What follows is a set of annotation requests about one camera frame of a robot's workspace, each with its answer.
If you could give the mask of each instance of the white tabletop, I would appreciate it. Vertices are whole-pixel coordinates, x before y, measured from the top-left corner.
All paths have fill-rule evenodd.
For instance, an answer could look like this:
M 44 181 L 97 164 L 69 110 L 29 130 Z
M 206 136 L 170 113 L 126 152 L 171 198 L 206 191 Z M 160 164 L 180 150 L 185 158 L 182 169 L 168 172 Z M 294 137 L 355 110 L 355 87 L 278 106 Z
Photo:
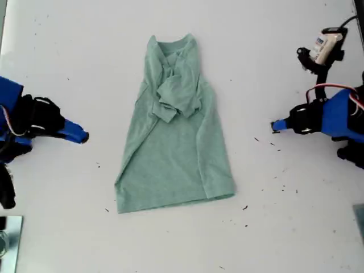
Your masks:
M 90 132 L 81 146 L 38 138 L 9 165 L 17 206 L 2 214 L 24 216 L 17 272 L 362 273 L 352 205 L 364 202 L 364 171 L 328 136 L 270 130 L 316 81 L 297 48 L 353 12 L 343 0 L 9 0 L 0 74 Z M 329 81 L 358 86 L 363 48 L 348 27 Z M 147 41 L 188 32 L 217 93 L 237 195 L 117 214 Z

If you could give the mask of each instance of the black cable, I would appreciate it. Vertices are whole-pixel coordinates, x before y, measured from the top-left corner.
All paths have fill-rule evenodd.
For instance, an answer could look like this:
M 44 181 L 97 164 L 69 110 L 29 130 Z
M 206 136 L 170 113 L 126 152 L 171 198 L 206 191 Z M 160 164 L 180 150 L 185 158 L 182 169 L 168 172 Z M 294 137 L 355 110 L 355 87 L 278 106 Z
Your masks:
M 0 148 L 0 154 L 3 153 L 9 146 L 12 141 L 12 136 L 9 132 L 6 133 L 4 145 Z
M 350 17 L 348 20 L 346 20 L 345 22 L 343 22 L 343 24 L 341 24 L 341 26 L 339 28 L 345 27 L 350 21 L 352 21 L 354 19 L 358 19 L 358 16 L 357 15 L 354 15 L 354 16 Z

